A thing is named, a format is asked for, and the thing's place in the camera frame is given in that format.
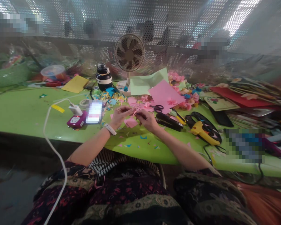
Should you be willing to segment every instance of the scissors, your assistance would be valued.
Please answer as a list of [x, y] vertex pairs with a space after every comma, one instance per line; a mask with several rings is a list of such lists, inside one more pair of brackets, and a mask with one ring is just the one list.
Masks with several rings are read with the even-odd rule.
[[150, 107], [152, 107], [154, 109], [155, 112], [162, 112], [162, 110], [164, 109], [164, 107], [162, 105], [156, 105], [156, 106], [152, 106], [150, 105]]

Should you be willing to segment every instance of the orange fabric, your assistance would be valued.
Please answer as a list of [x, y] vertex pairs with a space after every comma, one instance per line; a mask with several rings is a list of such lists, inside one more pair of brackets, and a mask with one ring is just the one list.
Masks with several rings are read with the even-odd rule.
[[233, 181], [244, 194], [248, 208], [262, 225], [281, 224], [281, 193], [258, 185]]

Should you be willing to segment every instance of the hand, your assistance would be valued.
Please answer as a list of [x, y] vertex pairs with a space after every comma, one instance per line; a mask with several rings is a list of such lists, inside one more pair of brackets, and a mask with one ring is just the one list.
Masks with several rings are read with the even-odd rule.
[[114, 129], [118, 129], [124, 122], [125, 118], [135, 112], [135, 108], [129, 106], [120, 106], [114, 110], [113, 117], [109, 125]]
[[136, 118], [144, 125], [144, 127], [151, 133], [158, 132], [161, 128], [155, 120], [153, 113], [148, 113], [142, 109], [135, 114]]

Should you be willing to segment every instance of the white fan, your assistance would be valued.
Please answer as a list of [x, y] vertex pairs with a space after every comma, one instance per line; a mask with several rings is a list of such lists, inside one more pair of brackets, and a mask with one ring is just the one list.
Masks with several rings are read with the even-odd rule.
[[[116, 42], [114, 54], [118, 66], [128, 72], [127, 80], [118, 82], [116, 87], [125, 96], [130, 96], [130, 72], [136, 71], [142, 65], [145, 57], [144, 44], [138, 36], [125, 34]], [[128, 91], [122, 91], [121, 88], [124, 87], [128, 87]]]

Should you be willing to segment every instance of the black thermos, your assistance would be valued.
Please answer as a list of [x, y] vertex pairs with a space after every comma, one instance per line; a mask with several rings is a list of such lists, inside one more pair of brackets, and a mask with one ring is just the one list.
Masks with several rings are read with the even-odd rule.
[[112, 87], [112, 77], [109, 68], [104, 63], [98, 64], [96, 79], [101, 91], [106, 91], [107, 88]]

